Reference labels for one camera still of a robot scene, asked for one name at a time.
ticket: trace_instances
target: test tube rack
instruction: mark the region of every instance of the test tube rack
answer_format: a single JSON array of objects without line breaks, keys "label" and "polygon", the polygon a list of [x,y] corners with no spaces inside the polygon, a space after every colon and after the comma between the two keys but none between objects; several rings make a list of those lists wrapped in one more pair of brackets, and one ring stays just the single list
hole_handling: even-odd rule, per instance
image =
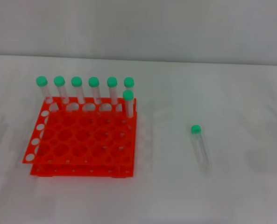
[{"label": "test tube rack", "polygon": [[136,98],[127,118],[123,98],[116,105],[85,98],[80,105],[76,97],[68,104],[53,97],[52,104],[43,102],[23,163],[32,164],[35,176],[132,177],[136,117]]}]

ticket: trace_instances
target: tube in rack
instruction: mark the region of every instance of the tube in rack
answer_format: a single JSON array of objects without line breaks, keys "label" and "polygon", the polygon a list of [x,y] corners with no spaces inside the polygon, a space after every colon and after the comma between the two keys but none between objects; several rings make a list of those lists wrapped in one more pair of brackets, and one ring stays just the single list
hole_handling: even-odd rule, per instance
[{"label": "tube in rack", "polygon": [[125,100],[126,116],[127,118],[132,118],[134,116],[134,95],[131,90],[125,90],[123,92],[123,98]]},{"label": "tube in rack", "polygon": [[48,88],[48,81],[45,76],[39,76],[36,78],[36,84],[41,88],[42,95],[44,97],[44,100],[47,104],[51,104],[53,102],[53,98],[50,94],[49,88]]},{"label": "tube in rack", "polygon": [[92,89],[92,97],[95,102],[95,104],[101,104],[101,95],[100,95],[100,90],[99,90],[99,80],[97,77],[91,77],[88,80],[88,84]]},{"label": "tube in rack", "polygon": [[202,171],[208,172],[211,166],[210,159],[206,149],[204,134],[202,133],[200,125],[193,125],[191,127],[191,140],[199,168]]},{"label": "tube in rack", "polygon": [[118,104],[118,95],[116,92],[116,86],[118,85],[118,81],[115,77],[110,77],[107,80],[107,86],[109,88],[109,95],[111,98],[111,104],[116,105]]},{"label": "tube in rack", "polygon": [[64,86],[64,84],[65,84],[64,77],[56,76],[54,78],[54,84],[57,86],[57,89],[58,89],[58,92],[62,99],[63,104],[69,103],[69,97],[67,94],[67,90],[65,89],[65,86]]},{"label": "tube in rack", "polygon": [[134,79],[131,77],[125,78],[124,86],[126,87],[126,90],[131,90],[132,92],[134,92]]},{"label": "tube in rack", "polygon": [[73,77],[71,80],[72,86],[75,87],[76,96],[79,104],[84,104],[84,94],[82,89],[82,80],[80,77]]}]

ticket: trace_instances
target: gray wall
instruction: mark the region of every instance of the gray wall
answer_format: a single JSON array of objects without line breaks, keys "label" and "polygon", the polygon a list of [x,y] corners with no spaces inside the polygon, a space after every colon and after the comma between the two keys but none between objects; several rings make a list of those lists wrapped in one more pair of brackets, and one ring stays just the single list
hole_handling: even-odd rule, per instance
[{"label": "gray wall", "polygon": [[277,0],[0,0],[0,54],[277,64]]}]

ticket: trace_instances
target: white table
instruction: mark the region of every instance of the white table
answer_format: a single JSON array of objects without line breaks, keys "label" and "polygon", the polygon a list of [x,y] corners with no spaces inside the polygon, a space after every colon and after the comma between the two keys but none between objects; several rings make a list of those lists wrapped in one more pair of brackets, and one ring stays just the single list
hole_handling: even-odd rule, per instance
[{"label": "white table", "polygon": [[[135,79],[134,178],[33,177],[35,79]],[[68,93],[75,95],[70,83]],[[88,87],[85,95],[90,96]],[[205,130],[212,170],[188,128]],[[0,56],[0,224],[277,224],[277,66]]]}]

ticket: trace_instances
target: green screw cap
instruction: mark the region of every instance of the green screw cap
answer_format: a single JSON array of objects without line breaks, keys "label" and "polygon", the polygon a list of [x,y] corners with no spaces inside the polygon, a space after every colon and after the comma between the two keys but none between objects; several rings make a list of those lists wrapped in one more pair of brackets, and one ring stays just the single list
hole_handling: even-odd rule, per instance
[{"label": "green screw cap", "polygon": [[134,86],[134,79],[131,77],[127,77],[124,79],[124,86],[126,88],[131,88]]},{"label": "green screw cap", "polygon": [[123,98],[126,101],[130,101],[134,98],[133,92],[131,90],[125,90],[123,92]]},{"label": "green screw cap", "polygon": [[62,77],[62,76],[56,76],[54,78],[54,84],[56,86],[63,86],[65,84],[64,77]]},{"label": "green screw cap", "polygon": [[76,76],[72,78],[71,83],[74,87],[80,87],[82,85],[82,80],[80,77]]},{"label": "green screw cap", "polygon": [[107,85],[108,87],[116,87],[118,85],[118,81],[116,80],[115,77],[110,77],[107,80]]},{"label": "green screw cap", "polygon": [[202,132],[202,129],[201,129],[201,127],[199,125],[193,125],[191,127],[191,133],[192,134],[199,134],[201,132]]},{"label": "green screw cap", "polygon": [[88,80],[88,84],[90,87],[98,87],[99,86],[99,80],[97,77],[91,77]]},{"label": "green screw cap", "polygon": [[39,76],[36,78],[36,84],[40,87],[45,86],[48,84],[48,81],[45,76]]}]

